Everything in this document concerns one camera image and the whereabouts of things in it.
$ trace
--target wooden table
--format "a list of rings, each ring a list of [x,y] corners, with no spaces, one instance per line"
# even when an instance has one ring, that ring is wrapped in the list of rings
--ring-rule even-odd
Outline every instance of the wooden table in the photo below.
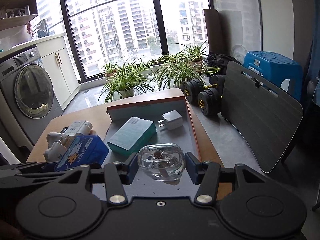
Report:
[[[46,136],[49,132],[60,132],[64,127],[68,127],[72,122],[78,120],[87,120],[93,125],[93,132],[95,132],[99,137],[104,140],[106,132],[111,124],[111,118],[106,110],[109,106],[120,106],[126,104],[132,104],[143,101],[162,101],[166,98],[184,97],[183,93],[178,88],[161,90],[149,94],[142,94],[139,96],[124,98],[122,100],[106,103],[99,106],[93,106],[87,109],[83,109],[70,114],[62,115],[54,118],[46,127],[36,145],[34,146],[28,162],[45,162],[43,153],[48,147]],[[212,145],[207,133],[205,132],[202,124],[200,123],[198,117],[192,110],[191,106],[188,104],[191,119],[193,122],[196,138],[198,141],[199,154],[202,161],[214,161],[219,163],[222,167],[223,164],[217,154],[216,149]],[[231,192],[231,184],[221,183],[219,186],[218,198],[224,197],[226,194]]]

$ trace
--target dumbbell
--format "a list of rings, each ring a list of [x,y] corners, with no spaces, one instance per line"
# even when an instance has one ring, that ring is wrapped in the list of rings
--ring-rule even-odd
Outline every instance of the dumbbell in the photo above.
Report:
[[[214,75],[212,80],[215,81],[211,86],[204,87],[199,79],[192,79],[184,84],[184,93],[188,102],[196,104],[200,92],[208,88],[215,88],[222,96],[225,75]]]
[[[214,115],[221,112],[222,96],[215,88],[209,88],[199,93],[198,105],[204,115]]]

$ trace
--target white power adapter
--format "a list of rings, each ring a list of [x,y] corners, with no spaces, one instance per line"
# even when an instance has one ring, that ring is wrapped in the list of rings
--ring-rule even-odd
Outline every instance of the white power adapter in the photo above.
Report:
[[[162,118],[163,120],[158,121],[163,122],[159,127],[165,126],[168,130],[173,130],[183,125],[182,116],[176,110],[163,114]]]

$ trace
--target washing machine door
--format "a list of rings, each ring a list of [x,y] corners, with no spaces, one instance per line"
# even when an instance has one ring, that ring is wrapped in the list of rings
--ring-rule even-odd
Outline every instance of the washing machine door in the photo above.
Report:
[[[46,116],[53,104],[53,86],[48,73],[37,64],[22,68],[17,76],[14,95],[20,110],[29,118]]]

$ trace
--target washing machine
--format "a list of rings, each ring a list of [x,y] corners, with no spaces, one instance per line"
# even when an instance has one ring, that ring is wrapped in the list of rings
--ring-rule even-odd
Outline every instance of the washing machine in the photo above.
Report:
[[[36,45],[0,59],[0,118],[22,152],[30,152],[63,111]]]

